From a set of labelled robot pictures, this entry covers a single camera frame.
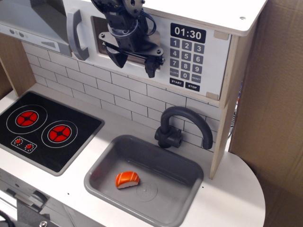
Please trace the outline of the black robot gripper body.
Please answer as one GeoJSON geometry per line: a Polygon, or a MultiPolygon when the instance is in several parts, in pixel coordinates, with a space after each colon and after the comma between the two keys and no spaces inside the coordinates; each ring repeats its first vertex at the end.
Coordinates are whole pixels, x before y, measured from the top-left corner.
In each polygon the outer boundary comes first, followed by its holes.
{"type": "Polygon", "coordinates": [[[149,38],[139,25],[108,25],[107,27],[107,32],[98,35],[105,49],[110,47],[143,60],[150,56],[163,58],[163,49],[149,38]]]}

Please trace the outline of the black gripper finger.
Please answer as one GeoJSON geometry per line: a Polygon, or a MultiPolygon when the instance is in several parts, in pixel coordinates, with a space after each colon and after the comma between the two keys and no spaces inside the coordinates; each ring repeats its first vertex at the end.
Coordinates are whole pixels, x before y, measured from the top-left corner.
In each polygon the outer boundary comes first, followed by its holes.
{"type": "Polygon", "coordinates": [[[145,71],[149,78],[155,77],[156,69],[163,65],[162,57],[150,56],[144,61],[145,71]]]}
{"type": "Polygon", "coordinates": [[[114,50],[110,47],[106,47],[106,52],[107,52],[108,56],[110,57],[110,59],[115,63],[116,66],[118,66],[120,68],[124,67],[124,65],[127,61],[127,58],[128,58],[127,54],[114,50]]]}

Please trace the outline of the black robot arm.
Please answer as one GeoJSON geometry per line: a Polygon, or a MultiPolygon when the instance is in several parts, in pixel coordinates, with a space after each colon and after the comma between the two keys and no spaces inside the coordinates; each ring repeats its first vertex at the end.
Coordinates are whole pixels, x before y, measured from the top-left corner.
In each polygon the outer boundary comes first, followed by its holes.
{"type": "Polygon", "coordinates": [[[120,68],[127,58],[144,60],[148,77],[155,77],[163,63],[164,50],[156,33],[156,22],[143,10],[143,0],[93,0],[94,6],[107,20],[107,32],[99,34],[108,56],[120,68]]]}

